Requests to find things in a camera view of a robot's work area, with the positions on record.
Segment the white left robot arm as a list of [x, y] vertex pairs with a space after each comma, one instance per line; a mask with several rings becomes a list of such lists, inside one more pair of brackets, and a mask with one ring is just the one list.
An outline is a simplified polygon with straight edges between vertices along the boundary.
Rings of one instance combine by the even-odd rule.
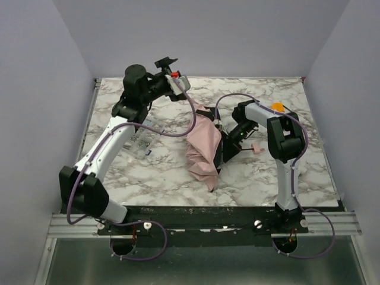
[[79, 219], [71, 218], [72, 209], [85, 217], [123, 223], [127, 209], [114, 202], [103, 186], [105, 175], [125, 143], [141, 128], [152, 102], [161, 96], [173, 101], [183, 98], [172, 90], [169, 80], [177, 76], [170, 69], [175, 62], [168, 56], [156, 61], [160, 72], [152, 74], [140, 64], [126, 68], [123, 92], [112, 108], [112, 117], [107, 127], [90, 151], [73, 167], [63, 167], [59, 172], [61, 198], [66, 205], [66, 219], [76, 224]]

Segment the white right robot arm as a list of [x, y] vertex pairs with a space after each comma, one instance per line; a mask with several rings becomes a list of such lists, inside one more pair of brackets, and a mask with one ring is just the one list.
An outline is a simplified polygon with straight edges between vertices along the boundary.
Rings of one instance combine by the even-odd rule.
[[307, 147], [307, 132], [294, 112], [284, 113], [261, 105], [255, 100], [239, 103], [232, 118], [237, 125], [232, 131], [224, 130], [218, 109], [212, 108], [214, 125], [221, 133], [217, 156], [226, 163], [244, 151], [241, 142], [263, 126], [267, 130], [267, 149], [277, 166], [278, 194], [275, 210], [283, 219], [295, 218], [302, 210], [298, 202], [298, 160]]

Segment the pink folding umbrella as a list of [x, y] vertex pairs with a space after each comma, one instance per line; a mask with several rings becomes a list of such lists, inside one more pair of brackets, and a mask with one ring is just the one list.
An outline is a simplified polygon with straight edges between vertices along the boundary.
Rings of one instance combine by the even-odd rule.
[[[186, 136], [186, 159], [190, 163], [188, 172], [196, 180], [204, 182], [208, 190], [213, 192], [221, 171], [218, 169], [218, 145], [225, 135], [222, 135], [213, 124], [212, 107], [198, 104], [195, 111], [195, 126]], [[243, 118], [243, 111], [239, 107], [234, 108], [233, 119], [237, 124], [250, 121]]]

